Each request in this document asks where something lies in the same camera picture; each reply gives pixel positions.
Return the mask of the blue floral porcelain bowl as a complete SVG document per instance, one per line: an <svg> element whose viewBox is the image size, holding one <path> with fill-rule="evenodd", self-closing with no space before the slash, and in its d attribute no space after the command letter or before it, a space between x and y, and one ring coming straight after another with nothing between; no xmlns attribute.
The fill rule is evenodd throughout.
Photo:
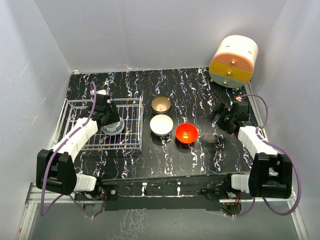
<svg viewBox="0 0 320 240"><path fill-rule="evenodd" d="M120 117L118 122L102 126L101 130L108 136L115 136L120 134L123 131L124 127L124 120Z"/></svg>

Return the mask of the brown patterned ceramic bowl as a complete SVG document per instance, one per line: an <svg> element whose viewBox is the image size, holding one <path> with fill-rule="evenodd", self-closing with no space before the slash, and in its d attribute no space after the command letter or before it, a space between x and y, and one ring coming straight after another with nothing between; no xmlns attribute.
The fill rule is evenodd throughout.
<svg viewBox="0 0 320 240"><path fill-rule="evenodd" d="M172 109L172 101L167 96L156 96L151 101L151 112L154 116L156 115L170 115Z"/></svg>

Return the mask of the white ceramic bowl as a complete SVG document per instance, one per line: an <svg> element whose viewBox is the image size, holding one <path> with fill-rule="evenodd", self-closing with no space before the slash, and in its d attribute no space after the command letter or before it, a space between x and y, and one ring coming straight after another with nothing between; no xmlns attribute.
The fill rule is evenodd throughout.
<svg viewBox="0 0 320 240"><path fill-rule="evenodd" d="M149 126L156 136L163 137L171 133L174 123L168 115L158 114L150 120Z"/></svg>

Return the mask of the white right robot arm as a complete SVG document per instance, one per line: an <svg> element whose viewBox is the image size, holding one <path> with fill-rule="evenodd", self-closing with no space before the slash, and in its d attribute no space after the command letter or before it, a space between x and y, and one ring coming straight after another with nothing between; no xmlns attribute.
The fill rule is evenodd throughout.
<svg viewBox="0 0 320 240"><path fill-rule="evenodd" d="M292 191L293 165L286 154L267 144L256 123L249 120L250 106L245 101L234 101L215 106L209 120L216 119L217 127L245 146L253 158L249 173L229 173L223 183L215 187L217 194L233 199L240 193L252 197L288 199Z"/></svg>

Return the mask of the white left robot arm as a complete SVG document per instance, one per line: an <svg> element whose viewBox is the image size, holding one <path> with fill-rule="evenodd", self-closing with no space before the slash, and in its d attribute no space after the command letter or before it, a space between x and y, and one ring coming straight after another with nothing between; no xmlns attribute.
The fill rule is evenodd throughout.
<svg viewBox="0 0 320 240"><path fill-rule="evenodd" d="M115 101L106 91L99 90L71 130L51 149L42 149L37 154L36 187L62 195L86 192L91 199L99 199L103 195L102 185L94 176L76 173L74 162L92 136L102 127L119 121Z"/></svg>

